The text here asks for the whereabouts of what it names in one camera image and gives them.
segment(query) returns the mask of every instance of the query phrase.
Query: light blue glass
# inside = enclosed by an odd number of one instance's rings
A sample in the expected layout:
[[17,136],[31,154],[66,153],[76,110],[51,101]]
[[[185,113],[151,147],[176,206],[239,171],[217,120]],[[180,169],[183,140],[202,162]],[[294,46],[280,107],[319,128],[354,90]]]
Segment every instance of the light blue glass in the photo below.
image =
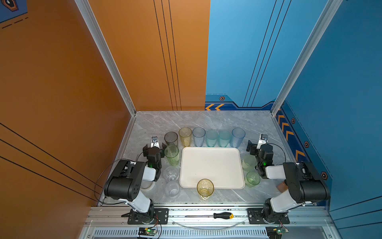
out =
[[220,147],[227,147],[228,143],[230,142],[230,139],[231,139],[231,133],[226,131],[226,130],[222,130],[219,132],[219,146]]
[[196,127],[192,131],[192,135],[194,137],[195,146],[201,147],[204,142],[204,136],[206,135],[206,131],[202,127]]
[[206,143],[208,147],[214,147],[217,141],[218,134],[215,130],[209,130],[206,133]]
[[238,148],[245,137],[245,131],[241,128],[234,128],[232,130],[232,137],[230,145],[232,148]]

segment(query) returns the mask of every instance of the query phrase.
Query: orange chevron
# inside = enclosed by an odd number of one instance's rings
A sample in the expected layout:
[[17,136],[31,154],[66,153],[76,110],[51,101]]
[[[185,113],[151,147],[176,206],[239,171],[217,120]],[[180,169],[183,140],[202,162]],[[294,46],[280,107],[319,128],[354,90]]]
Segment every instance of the orange chevron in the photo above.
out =
[[282,129],[281,129],[281,131],[284,133],[284,126],[289,126],[289,124],[288,123],[282,123]]
[[290,131],[286,131],[286,140],[288,141],[288,135],[295,135],[293,132],[290,132]]
[[214,104],[210,104],[209,106],[206,107],[206,110],[210,111],[210,107],[213,106]]
[[223,105],[224,105],[224,104],[221,104],[221,105],[219,105],[218,107],[216,107],[215,109],[216,109],[217,111],[219,111],[219,110],[220,110],[219,108],[220,108],[221,106],[223,106]]
[[302,155],[305,157],[305,154],[303,152],[296,150],[296,162],[298,162],[298,155]]
[[278,116],[278,124],[280,124],[280,118],[285,118],[285,116],[283,116],[283,115]]

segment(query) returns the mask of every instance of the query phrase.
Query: white tray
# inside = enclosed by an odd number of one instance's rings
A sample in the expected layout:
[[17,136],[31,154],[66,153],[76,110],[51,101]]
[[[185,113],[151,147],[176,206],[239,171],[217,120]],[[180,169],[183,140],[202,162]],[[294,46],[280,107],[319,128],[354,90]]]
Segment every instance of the white tray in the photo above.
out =
[[182,151],[179,183],[184,188],[196,188],[201,179],[211,180],[216,189],[244,188],[239,150],[185,147]]

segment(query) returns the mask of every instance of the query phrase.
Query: black mounting plate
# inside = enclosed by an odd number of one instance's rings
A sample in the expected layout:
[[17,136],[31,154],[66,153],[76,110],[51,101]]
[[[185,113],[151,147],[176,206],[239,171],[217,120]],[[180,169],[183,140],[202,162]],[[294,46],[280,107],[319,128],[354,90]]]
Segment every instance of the black mounting plate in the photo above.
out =
[[[269,224],[264,221],[262,218],[262,208],[247,208],[247,213],[248,213],[248,219],[250,224],[268,224],[268,225],[278,225],[278,222]],[[286,214],[286,217],[283,217],[281,219],[282,224],[289,224],[289,217]]]
[[[154,208],[154,216],[158,216],[159,222],[162,225],[166,225],[168,222],[168,208]],[[130,216],[129,220],[127,221],[127,224],[129,225],[149,225],[149,224],[155,224],[157,222],[157,219],[154,218],[152,222],[150,223],[143,223],[143,221],[137,219],[137,213],[130,210]]]

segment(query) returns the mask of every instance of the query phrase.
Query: marble surface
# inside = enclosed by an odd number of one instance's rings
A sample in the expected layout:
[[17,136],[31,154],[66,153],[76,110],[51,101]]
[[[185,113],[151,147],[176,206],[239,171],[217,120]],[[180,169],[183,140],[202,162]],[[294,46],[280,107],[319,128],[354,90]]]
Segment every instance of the marble surface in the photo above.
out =
[[[162,145],[162,142],[165,143],[164,135],[167,132],[174,131],[178,133],[182,127],[189,127],[191,129],[202,127],[206,131],[214,129],[217,131],[227,130],[229,132],[236,127],[242,128],[246,132],[246,136],[238,148],[241,160],[249,154],[249,152],[246,152],[248,140],[257,143],[261,133],[268,135],[269,143],[277,144],[285,151],[285,147],[277,131],[278,129],[275,127],[269,111],[138,111],[133,131],[123,153],[123,157],[135,161],[137,156],[142,152],[143,146],[146,144],[150,146],[152,136],[157,136],[160,145]],[[181,151],[183,146],[180,141],[178,146]],[[283,163],[284,154],[280,148],[274,146],[273,150],[274,164]],[[146,158],[140,156],[138,161],[146,161]],[[287,154],[286,161],[292,161]],[[169,166],[166,157],[162,158],[162,172]],[[267,198],[272,198],[280,194],[276,186],[282,181],[283,180],[261,179],[260,184],[253,188],[245,186],[243,189],[238,190],[215,189],[212,196],[207,200],[202,200],[196,189],[185,189],[182,187],[177,197],[168,197],[164,193],[166,183],[161,176],[161,179],[155,183],[152,190],[143,193],[147,197],[152,198],[156,203],[263,203]],[[114,202],[114,200],[110,198],[105,199],[105,201]]]

